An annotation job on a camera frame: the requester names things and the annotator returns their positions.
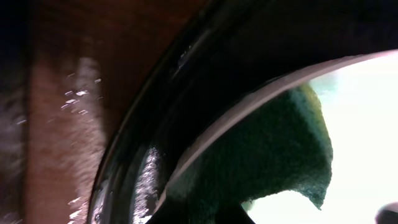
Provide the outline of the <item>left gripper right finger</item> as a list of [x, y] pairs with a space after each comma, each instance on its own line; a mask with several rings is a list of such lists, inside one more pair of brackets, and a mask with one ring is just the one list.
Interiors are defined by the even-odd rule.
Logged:
[[397, 202], [383, 206], [378, 211], [375, 221], [377, 224], [398, 224]]

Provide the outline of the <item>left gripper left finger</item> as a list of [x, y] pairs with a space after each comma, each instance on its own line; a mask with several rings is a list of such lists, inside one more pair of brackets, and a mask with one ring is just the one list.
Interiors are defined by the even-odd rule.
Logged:
[[146, 224], [255, 224], [238, 204], [221, 208], [195, 208], [186, 201], [167, 198]]

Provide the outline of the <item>green scrubbing sponge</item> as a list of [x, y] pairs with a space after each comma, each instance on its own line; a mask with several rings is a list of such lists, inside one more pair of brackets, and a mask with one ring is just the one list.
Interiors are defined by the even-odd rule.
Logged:
[[172, 184], [167, 198], [221, 208], [293, 190], [317, 208], [331, 182], [333, 148], [317, 94], [287, 90], [228, 129]]

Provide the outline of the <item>white plate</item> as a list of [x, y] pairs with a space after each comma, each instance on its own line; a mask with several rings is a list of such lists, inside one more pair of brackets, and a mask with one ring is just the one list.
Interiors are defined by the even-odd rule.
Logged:
[[312, 65], [265, 84], [229, 108], [183, 153], [149, 221], [172, 184], [228, 129], [283, 92], [310, 85], [333, 148], [323, 205], [286, 190], [243, 203], [255, 223], [375, 223], [397, 202], [397, 51]]

